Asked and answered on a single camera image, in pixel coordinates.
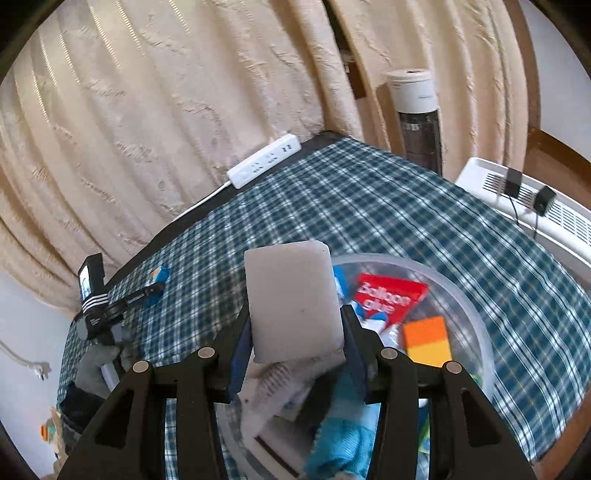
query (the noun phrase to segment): metal screw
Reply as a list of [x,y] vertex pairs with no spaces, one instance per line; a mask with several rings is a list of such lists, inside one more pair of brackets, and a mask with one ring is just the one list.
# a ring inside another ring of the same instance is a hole
[[394,348],[384,348],[381,355],[388,360],[394,360],[398,356],[398,352]]
[[150,364],[146,360],[140,360],[139,362],[134,363],[134,372],[137,374],[145,372]]
[[203,348],[199,349],[197,354],[201,358],[211,358],[216,354],[216,351],[210,346],[204,346]]
[[457,362],[449,362],[446,365],[447,371],[452,374],[458,374],[462,371],[462,366]]

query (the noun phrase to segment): camera screen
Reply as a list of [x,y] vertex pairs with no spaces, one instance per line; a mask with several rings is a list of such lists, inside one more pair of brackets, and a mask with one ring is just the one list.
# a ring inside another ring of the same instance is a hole
[[80,272],[80,294],[82,295],[82,300],[86,300],[90,294],[90,278],[88,274],[88,265],[84,267],[82,272]]

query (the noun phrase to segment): red package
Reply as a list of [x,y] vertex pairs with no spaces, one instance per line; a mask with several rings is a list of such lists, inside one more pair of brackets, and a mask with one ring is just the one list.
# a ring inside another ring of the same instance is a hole
[[378,312],[388,317],[386,327],[404,320],[406,314],[429,292],[429,286],[401,278],[380,277],[362,273],[354,301],[365,311],[365,318]]

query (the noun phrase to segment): white radiator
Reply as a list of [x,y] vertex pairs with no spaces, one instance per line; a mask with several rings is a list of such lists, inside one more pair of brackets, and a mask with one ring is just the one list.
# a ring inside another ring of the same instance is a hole
[[[487,203],[499,213],[515,220],[509,197],[503,194],[508,168],[481,158],[471,158],[456,184]],[[529,235],[535,229],[532,209],[535,194],[544,186],[523,175],[519,198],[513,203],[521,228]],[[553,189],[556,199],[545,216],[538,218],[536,240],[552,253],[587,291],[591,290],[591,211],[572,198]]]

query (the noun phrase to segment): blue plaid tablecloth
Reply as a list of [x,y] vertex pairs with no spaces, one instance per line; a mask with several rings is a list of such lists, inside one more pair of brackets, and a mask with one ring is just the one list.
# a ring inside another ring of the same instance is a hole
[[[452,280],[493,342],[493,404],[529,459],[556,441],[591,374],[591,301],[564,268],[464,190],[395,155],[350,138],[315,151],[237,195],[121,281],[112,300],[169,267],[163,299],[128,313],[142,357],[178,362],[238,314],[246,296],[244,251],[318,239],[332,255],[387,253]],[[58,403],[87,345],[73,328]],[[177,478],[174,402],[167,409],[167,478]],[[240,474],[226,456],[230,478]],[[426,460],[420,460],[420,470]]]

